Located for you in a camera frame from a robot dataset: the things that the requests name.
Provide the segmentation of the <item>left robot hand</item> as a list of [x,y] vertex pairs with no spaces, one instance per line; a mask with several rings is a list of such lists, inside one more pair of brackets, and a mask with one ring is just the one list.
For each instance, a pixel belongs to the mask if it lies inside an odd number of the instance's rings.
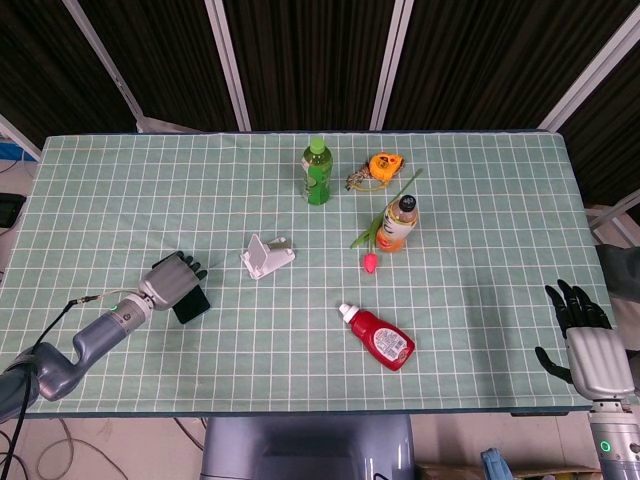
[[207,274],[192,256],[178,250],[154,264],[138,283],[138,290],[155,310],[165,311],[179,303]]

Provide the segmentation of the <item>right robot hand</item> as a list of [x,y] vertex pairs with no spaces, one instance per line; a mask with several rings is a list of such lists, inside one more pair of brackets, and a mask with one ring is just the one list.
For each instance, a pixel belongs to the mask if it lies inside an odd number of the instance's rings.
[[551,360],[537,346],[535,356],[551,376],[574,387],[590,401],[622,400],[639,392],[637,350],[625,348],[602,307],[579,286],[559,279],[557,286],[547,285],[548,296],[564,340],[567,367]]

